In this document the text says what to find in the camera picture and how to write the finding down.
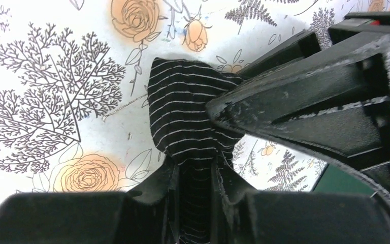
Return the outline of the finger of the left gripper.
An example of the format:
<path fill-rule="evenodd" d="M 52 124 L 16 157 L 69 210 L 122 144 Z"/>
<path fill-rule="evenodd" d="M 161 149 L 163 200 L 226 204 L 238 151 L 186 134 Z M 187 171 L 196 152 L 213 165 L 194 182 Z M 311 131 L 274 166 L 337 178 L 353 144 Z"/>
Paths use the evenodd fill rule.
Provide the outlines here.
<path fill-rule="evenodd" d="M 225 129 L 333 164 L 390 207 L 390 34 L 357 34 L 207 104 Z"/>

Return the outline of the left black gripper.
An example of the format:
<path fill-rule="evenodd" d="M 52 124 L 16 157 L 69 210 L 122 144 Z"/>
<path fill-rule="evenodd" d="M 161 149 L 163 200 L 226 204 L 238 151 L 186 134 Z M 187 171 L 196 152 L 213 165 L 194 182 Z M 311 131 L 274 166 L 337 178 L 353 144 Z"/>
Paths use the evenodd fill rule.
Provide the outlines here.
<path fill-rule="evenodd" d="M 328 28 L 335 45 L 362 32 L 390 33 L 390 12 L 350 12 Z M 244 79 L 308 58 L 320 52 L 315 32 L 303 30 L 237 72 Z"/>

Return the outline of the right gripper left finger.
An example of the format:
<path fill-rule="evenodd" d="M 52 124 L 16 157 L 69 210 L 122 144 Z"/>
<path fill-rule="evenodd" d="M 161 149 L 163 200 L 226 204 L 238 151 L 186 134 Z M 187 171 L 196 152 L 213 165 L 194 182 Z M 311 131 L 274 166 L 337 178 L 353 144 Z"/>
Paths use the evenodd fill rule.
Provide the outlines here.
<path fill-rule="evenodd" d="M 108 158 L 67 161 L 51 193 L 16 194 L 0 206 L 0 243 L 172 243 L 175 180 L 169 157 L 128 192 Z"/>

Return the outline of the black striped underwear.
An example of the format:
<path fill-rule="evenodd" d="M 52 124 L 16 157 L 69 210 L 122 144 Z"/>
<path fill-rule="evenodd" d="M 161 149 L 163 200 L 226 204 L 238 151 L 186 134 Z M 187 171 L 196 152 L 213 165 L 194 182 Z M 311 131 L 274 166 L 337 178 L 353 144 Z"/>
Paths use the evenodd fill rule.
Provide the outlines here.
<path fill-rule="evenodd" d="M 150 131 L 155 147 L 180 167 L 181 243 L 209 243 L 211 167 L 231 166 L 242 134 L 215 126 L 206 104 L 242 83 L 200 61 L 153 60 L 148 82 Z"/>

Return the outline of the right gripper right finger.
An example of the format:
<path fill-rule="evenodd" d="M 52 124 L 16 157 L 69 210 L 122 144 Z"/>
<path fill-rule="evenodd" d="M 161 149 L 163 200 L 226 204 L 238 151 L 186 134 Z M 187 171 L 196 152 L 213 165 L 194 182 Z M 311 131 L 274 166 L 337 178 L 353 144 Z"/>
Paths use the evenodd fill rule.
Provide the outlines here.
<path fill-rule="evenodd" d="M 375 197 L 261 191 L 223 160 L 211 168 L 212 243 L 390 243 Z"/>

